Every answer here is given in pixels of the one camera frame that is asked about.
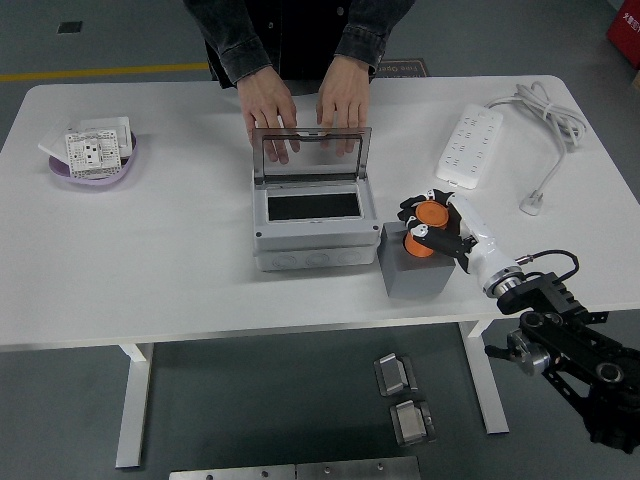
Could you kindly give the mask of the person's left hand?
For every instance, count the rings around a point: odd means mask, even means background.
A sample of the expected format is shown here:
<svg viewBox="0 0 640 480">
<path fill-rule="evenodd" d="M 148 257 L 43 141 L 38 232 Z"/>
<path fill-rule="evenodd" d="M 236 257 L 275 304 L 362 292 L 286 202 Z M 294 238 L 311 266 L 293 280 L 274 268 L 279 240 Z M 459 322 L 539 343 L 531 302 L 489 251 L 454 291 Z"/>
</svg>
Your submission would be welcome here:
<svg viewBox="0 0 640 480">
<path fill-rule="evenodd" d="M 318 92 L 318 125 L 324 129 L 365 127 L 369 104 L 369 65 L 336 55 Z"/>
</svg>

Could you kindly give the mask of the person's right hand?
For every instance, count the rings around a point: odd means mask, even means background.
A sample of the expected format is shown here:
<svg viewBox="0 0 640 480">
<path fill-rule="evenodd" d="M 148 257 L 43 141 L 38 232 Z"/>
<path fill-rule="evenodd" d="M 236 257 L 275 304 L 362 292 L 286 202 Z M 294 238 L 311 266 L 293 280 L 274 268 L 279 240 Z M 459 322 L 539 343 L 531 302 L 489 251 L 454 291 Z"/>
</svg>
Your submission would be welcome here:
<svg viewBox="0 0 640 480">
<path fill-rule="evenodd" d="M 273 67 L 266 66 L 241 78 L 236 87 L 250 144 L 256 129 L 297 126 L 291 92 Z"/>
</svg>

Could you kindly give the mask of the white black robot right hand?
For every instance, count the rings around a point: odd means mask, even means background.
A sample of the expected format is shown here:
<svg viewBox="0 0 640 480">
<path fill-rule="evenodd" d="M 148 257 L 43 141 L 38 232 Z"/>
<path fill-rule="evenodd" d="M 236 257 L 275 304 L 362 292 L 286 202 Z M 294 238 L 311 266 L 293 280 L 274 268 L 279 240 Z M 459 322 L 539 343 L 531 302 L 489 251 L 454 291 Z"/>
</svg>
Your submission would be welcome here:
<svg viewBox="0 0 640 480">
<path fill-rule="evenodd" d="M 499 249 L 487 224 L 459 194 L 431 189 L 410 197 L 400 203 L 398 219 L 405 224 L 404 245 L 410 254 L 430 250 L 456 259 L 489 298 L 524 281 L 521 267 Z"/>
</svg>

